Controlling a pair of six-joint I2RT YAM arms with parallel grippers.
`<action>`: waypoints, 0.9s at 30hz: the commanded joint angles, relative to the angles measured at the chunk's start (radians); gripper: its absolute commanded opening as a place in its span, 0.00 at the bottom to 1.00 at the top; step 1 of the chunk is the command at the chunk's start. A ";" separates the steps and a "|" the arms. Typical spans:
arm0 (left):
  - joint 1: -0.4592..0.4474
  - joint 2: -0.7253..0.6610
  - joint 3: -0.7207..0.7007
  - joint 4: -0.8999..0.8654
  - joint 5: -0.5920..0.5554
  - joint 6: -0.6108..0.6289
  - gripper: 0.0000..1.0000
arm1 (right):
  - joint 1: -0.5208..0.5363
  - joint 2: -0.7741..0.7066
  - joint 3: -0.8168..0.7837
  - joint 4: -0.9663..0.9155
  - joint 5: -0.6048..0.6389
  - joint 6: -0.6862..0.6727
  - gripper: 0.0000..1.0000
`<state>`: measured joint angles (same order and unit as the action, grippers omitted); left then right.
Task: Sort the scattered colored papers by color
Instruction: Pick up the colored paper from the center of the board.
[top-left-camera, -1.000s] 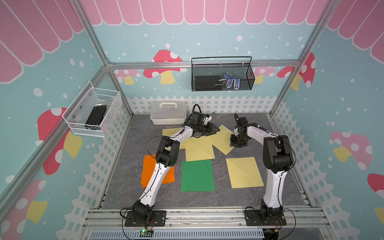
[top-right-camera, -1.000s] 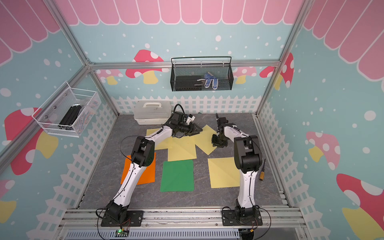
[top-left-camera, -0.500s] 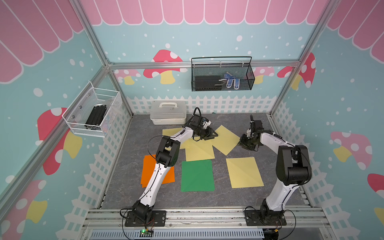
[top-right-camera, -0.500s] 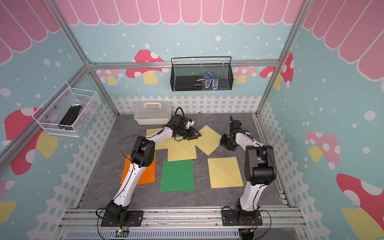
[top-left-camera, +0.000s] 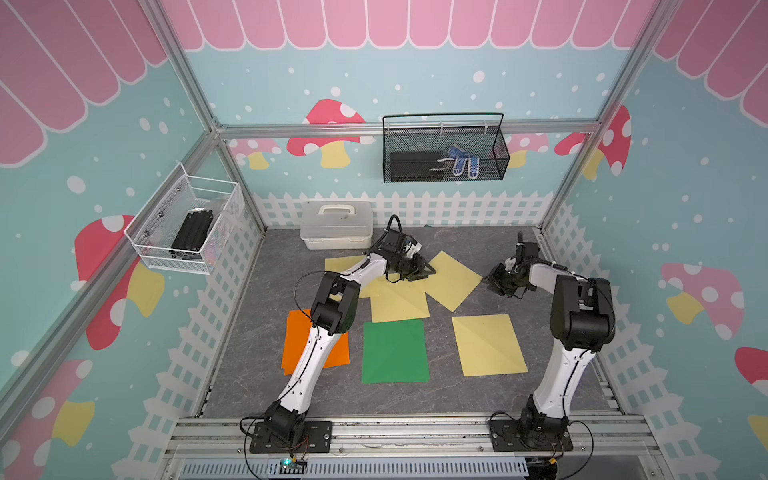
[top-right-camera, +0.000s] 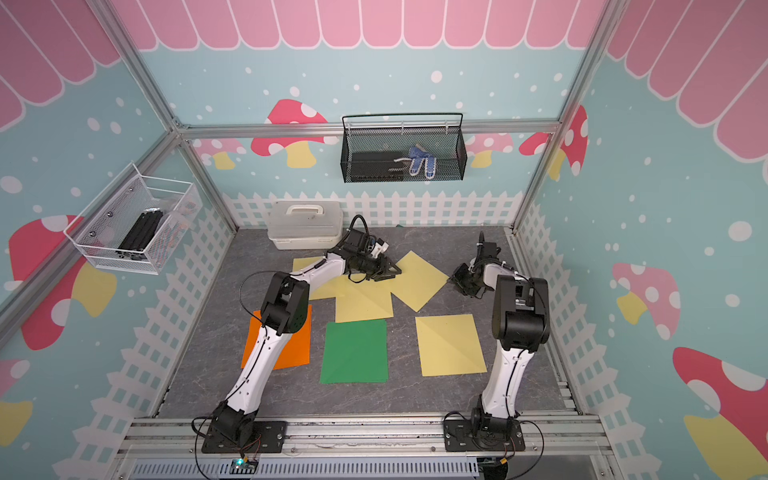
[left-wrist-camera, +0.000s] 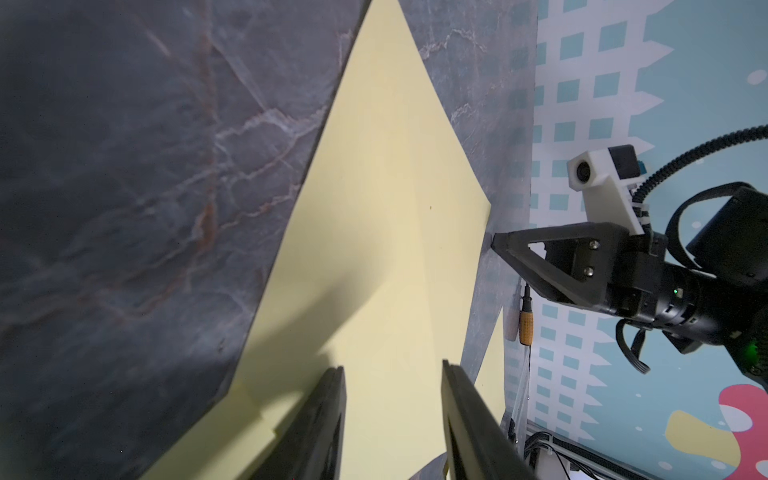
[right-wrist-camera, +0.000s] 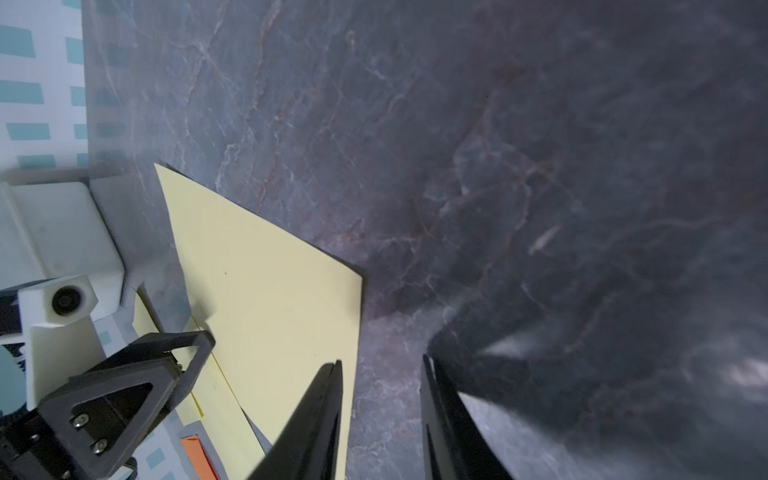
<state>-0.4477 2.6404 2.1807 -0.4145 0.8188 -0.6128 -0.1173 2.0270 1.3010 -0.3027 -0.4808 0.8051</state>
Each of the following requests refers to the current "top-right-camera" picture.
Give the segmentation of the small green paper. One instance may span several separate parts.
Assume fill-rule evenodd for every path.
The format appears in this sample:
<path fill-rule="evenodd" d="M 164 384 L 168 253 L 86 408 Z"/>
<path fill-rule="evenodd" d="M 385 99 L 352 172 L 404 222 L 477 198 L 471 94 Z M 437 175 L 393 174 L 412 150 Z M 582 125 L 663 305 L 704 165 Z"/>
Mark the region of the small green paper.
<path fill-rule="evenodd" d="M 321 384 L 385 383 L 388 379 L 385 320 L 327 325 Z"/>

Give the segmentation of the orange paper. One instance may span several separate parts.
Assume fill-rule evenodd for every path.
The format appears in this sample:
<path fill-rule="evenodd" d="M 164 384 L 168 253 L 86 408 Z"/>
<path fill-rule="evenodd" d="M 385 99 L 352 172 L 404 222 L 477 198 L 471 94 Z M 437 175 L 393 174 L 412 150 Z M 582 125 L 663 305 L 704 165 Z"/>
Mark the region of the orange paper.
<path fill-rule="evenodd" d="M 308 307 L 307 319 L 303 327 L 295 333 L 283 348 L 276 365 L 275 370 L 287 369 L 308 365 L 310 363 L 310 342 L 312 330 L 313 307 Z M 241 367 L 244 368 L 252 353 L 257 341 L 259 340 L 261 330 L 261 312 L 253 312 L 250 319 L 248 336 L 242 356 Z"/>

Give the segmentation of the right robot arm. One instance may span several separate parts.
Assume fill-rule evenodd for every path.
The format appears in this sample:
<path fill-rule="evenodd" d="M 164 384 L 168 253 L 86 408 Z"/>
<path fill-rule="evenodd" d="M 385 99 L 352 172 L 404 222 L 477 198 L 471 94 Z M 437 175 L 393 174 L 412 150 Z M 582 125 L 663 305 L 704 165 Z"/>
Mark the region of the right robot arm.
<path fill-rule="evenodd" d="M 548 282 L 527 277 L 499 258 L 501 248 L 480 234 L 475 257 L 459 265 L 449 281 L 464 296 L 494 294 L 491 333 L 496 353 L 488 383 L 473 408 L 470 432 L 491 434 L 513 452 L 525 449 L 516 399 L 525 369 L 549 340 Z"/>

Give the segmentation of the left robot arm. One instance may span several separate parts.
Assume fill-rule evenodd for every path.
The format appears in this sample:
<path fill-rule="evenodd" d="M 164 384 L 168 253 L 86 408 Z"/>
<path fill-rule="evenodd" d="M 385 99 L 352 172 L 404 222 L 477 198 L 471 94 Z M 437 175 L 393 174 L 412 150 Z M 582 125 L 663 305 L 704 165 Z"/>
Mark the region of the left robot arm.
<path fill-rule="evenodd" d="M 207 416 L 192 420 L 195 450 L 235 453 L 241 464 L 269 434 L 257 420 L 263 392 L 285 346 L 309 316 L 310 294 L 345 276 L 356 283 L 390 280 L 402 270 L 387 257 L 389 244 L 373 235 L 361 215 L 320 260 L 295 272 L 275 271 L 262 302 L 257 341 L 227 396 Z"/>

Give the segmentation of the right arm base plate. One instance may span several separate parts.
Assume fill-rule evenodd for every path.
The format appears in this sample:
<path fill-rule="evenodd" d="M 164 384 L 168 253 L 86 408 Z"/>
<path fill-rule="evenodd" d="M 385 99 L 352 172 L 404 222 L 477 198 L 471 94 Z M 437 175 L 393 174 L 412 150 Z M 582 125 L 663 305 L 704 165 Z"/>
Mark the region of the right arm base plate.
<path fill-rule="evenodd" d="M 490 451 L 513 454 L 526 450 L 521 424 L 512 418 L 448 418 L 442 426 L 448 452 Z"/>

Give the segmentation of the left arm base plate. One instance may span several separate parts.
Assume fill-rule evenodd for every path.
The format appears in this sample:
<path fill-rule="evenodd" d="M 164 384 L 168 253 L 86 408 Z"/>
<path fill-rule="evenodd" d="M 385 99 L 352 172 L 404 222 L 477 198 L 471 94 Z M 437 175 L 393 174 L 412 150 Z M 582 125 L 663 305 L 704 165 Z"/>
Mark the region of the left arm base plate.
<path fill-rule="evenodd" d="M 204 454 L 250 455 L 281 453 L 286 439 L 287 423 L 283 421 L 249 421 L 226 426 L 214 421 L 203 437 Z"/>

